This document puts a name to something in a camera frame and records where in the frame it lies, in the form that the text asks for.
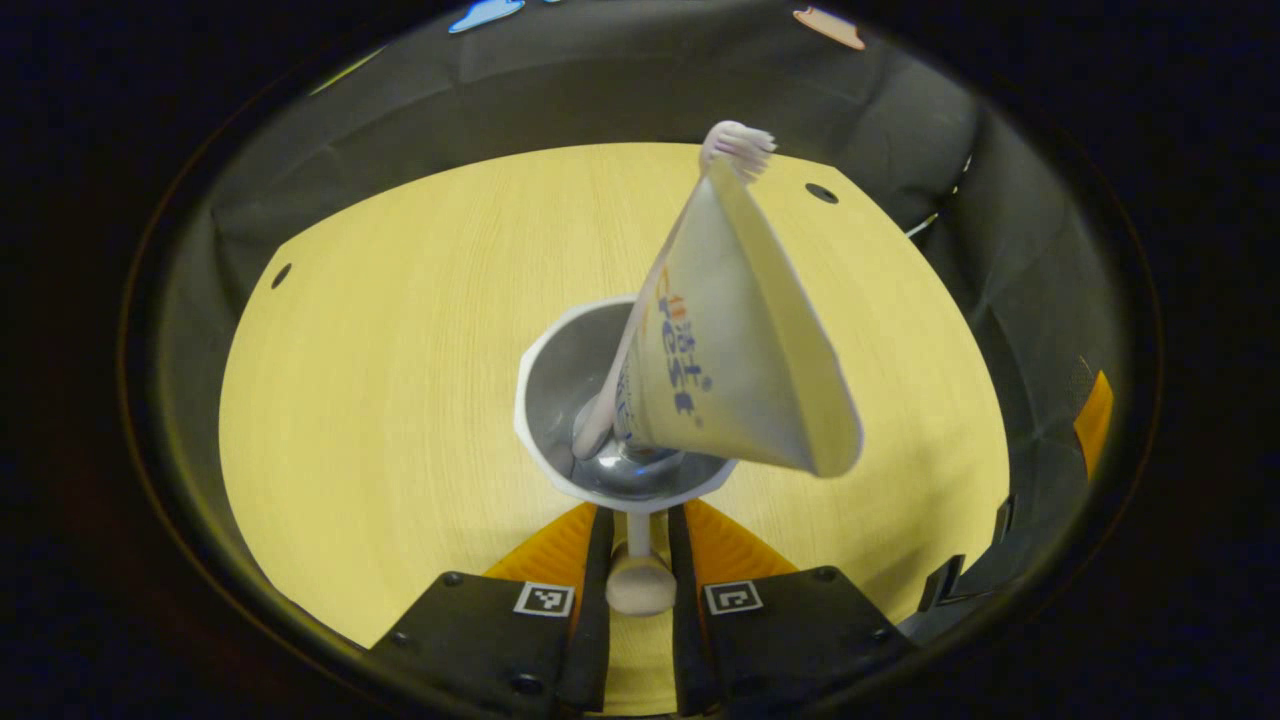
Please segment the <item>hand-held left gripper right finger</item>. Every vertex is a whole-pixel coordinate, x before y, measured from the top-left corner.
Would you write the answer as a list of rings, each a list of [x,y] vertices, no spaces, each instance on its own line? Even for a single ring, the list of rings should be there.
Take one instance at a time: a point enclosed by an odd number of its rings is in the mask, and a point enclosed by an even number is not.
[[[682,717],[815,717],[915,647],[835,566],[796,569],[709,503],[668,514]]]

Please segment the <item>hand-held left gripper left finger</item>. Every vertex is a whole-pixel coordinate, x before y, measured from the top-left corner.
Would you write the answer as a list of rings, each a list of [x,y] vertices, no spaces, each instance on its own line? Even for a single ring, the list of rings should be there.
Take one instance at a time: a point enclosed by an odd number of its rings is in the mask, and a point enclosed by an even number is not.
[[[453,717],[579,717],[604,708],[611,510],[581,503],[483,574],[444,571],[370,659]]]

